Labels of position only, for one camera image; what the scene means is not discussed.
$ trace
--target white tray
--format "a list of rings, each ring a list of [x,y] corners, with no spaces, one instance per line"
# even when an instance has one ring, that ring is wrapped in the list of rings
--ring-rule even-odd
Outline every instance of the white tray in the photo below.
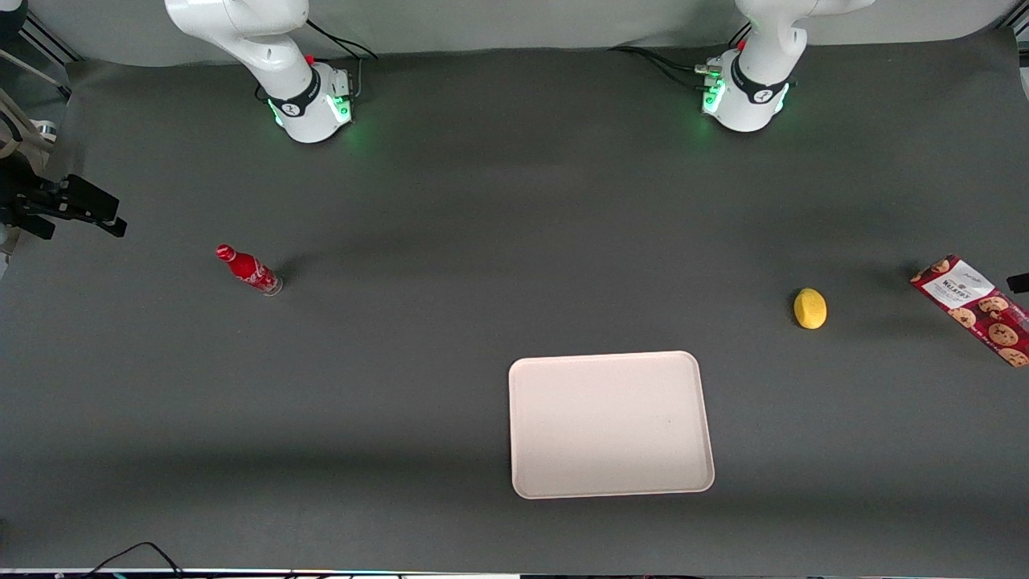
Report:
[[[525,499],[714,482],[700,369],[684,352],[527,358],[508,381],[511,484]]]

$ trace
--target red snack bag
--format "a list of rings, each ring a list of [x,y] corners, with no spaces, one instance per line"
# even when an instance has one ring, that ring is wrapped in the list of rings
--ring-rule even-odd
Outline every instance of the red snack bag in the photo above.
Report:
[[[911,283],[1008,364],[1029,366],[1029,317],[961,257],[948,255]]]

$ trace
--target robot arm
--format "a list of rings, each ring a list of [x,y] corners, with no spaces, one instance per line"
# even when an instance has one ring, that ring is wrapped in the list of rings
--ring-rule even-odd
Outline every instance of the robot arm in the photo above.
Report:
[[[808,16],[852,12],[876,0],[737,0],[750,21],[747,50],[740,55],[740,69],[761,84],[785,80],[808,46],[808,31],[793,24]]]
[[[309,63],[286,35],[308,20],[308,0],[165,0],[182,32],[225,50],[269,95],[276,120],[293,139],[313,143],[351,119],[345,71]]]
[[[736,0],[750,21],[746,48],[708,60],[709,78],[701,111],[740,132],[757,131],[782,108],[786,79],[808,46],[808,32],[793,24],[807,16],[842,14],[876,0]],[[719,77],[721,70],[729,74]]]
[[[311,82],[311,67],[286,36],[307,22],[307,2],[166,0],[165,7],[182,32],[236,57],[269,96],[288,99]]]

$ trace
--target lemon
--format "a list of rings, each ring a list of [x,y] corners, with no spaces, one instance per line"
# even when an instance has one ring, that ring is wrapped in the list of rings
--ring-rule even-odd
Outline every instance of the lemon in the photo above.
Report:
[[[801,293],[793,300],[793,316],[796,317],[796,323],[802,328],[808,330],[821,328],[828,317],[825,298],[811,287],[801,289]]]

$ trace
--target coca-cola bottle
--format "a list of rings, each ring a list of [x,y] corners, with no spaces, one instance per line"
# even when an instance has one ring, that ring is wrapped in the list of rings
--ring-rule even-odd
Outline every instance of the coca-cola bottle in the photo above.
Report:
[[[233,275],[261,294],[275,296],[282,289],[282,279],[250,253],[241,253],[228,245],[219,245],[214,253],[228,263]]]

